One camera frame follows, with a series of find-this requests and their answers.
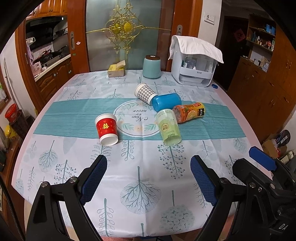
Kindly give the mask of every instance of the dark doorway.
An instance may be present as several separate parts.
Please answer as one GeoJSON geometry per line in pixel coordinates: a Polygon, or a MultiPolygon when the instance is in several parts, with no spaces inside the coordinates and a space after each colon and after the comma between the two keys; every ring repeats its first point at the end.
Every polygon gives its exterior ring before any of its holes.
{"type": "Polygon", "coordinates": [[[223,64],[216,67],[214,80],[225,90],[228,90],[235,70],[239,63],[240,56],[248,57],[250,48],[246,45],[246,38],[239,41],[235,38],[240,29],[247,36],[249,20],[225,16],[219,49],[223,54],[223,64]]]}

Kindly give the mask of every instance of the teal canister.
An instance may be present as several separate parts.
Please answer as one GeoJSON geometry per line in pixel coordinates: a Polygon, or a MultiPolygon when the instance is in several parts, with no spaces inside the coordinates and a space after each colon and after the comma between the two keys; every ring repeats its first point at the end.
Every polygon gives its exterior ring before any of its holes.
{"type": "Polygon", "coordinates": [[[146,55],[143,64],[143,76],[148,79],[160,77],[160,57],[156,55],[146,55]]]}

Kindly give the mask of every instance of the teal stripe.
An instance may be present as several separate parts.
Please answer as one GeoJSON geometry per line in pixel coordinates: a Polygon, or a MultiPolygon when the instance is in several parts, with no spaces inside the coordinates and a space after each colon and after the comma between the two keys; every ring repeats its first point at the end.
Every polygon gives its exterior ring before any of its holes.
{"type": "MultiPolygon", "coordinates": [[[[79,138],[98,138],[94,120],[100,114],[113,113],[133,98],[79,99],[54,102],[42,117],[34,134],[79,138]]],[[[203,118],[179,124],[182,140],[226,139],[245,137],[237,119],[227,106],[205,104],[203,118]]],[[[118,132],[124,140],[162,140],[160,133],[151,137],[130,137],[118,132]]]]}

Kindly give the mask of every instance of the blue cup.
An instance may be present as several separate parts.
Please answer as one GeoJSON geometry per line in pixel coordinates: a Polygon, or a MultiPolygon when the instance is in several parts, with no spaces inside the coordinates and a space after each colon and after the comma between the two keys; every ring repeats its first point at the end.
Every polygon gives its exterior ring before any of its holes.
{"type": "Polygon", "coordinates": [[[160,77],[160,72],[160,57],[146,55],[143,64],[143,76],[148,79],[157,79],[160,77]]]}
{"type": "Polygon", "coordinates": [[[167,95],[157,95],[152,99],[152,106],[156,112],[163,109],[173,109],[176,105],[181,105],[182,101],[177,93],[167,95]]]}

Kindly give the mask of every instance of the blue gripper pad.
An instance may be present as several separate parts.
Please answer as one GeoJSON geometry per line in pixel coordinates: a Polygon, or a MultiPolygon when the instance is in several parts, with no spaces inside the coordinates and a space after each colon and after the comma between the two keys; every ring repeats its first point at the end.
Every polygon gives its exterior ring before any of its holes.
{"type": "Polygon", "coordinates": [[[258,162],[261,166],[263,166],[268,171],[275,171],[276,170],[276,163],[275,161],[263,151],[261,151],[258,147],[253,146],[249,150],[250,158],[254,159],[258,162]]]}
{"type": "Polygon", "coordinates": [[[107,159],[103,156],[82,186],[82,196],[80,198],[80,203],[83,206],[85,205],[85,203],[89,202],[94,196],[94,193],[98,188],[98,185],[102,180],[106,170],[107,159]]]}
{"type": "Polygon", "coordinates": [[[190,161],[190,169],[200,187],[200,190],[202,191],[203,196],[205,197],[205,200],[210,202],[212,206],[215,206],[218,202],[215,195],[215,186],[194,156],[190,161]]]}

